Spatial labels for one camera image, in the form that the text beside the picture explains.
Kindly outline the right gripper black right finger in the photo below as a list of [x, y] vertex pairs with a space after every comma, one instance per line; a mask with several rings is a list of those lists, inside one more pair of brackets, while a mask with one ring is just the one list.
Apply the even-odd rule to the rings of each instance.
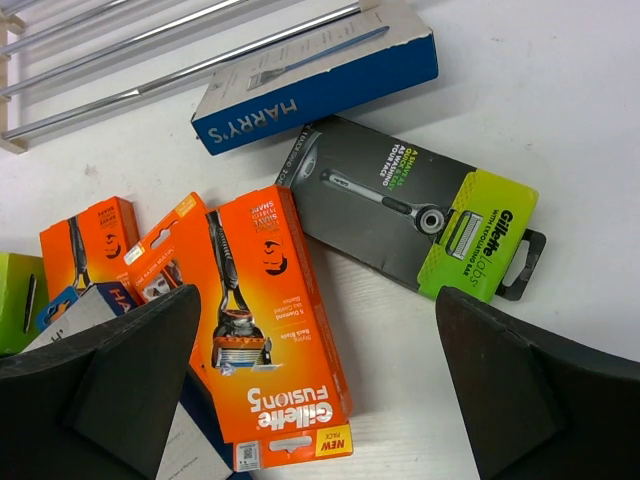
[[638, 478], [637, 362], [453, 287], [435, 308], [480, 478]]

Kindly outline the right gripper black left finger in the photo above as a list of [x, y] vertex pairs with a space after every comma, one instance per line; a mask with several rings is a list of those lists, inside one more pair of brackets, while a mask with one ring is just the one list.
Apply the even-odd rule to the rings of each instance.
[[1, 361], [4, 479], [153, 479], [201, 299], [183, 285], [133, 311]]

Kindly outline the orange Gillette styler box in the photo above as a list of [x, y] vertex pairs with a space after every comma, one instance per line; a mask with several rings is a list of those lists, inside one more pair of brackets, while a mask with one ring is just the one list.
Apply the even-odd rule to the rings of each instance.
[[179, 227], [190, 226], [206, 205], [195, 192], [187, 195], [124, 256], [129, 280], [144, 303], [184, 283], [176, 250]]

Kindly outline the orange Gillette Fusion5 razor box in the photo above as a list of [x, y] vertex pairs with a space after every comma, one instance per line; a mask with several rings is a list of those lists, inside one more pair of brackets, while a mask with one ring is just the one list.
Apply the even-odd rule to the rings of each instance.
[[289, 190], [209, 212], [200, 348], [238, 472], [346, 457], [353, 403]]

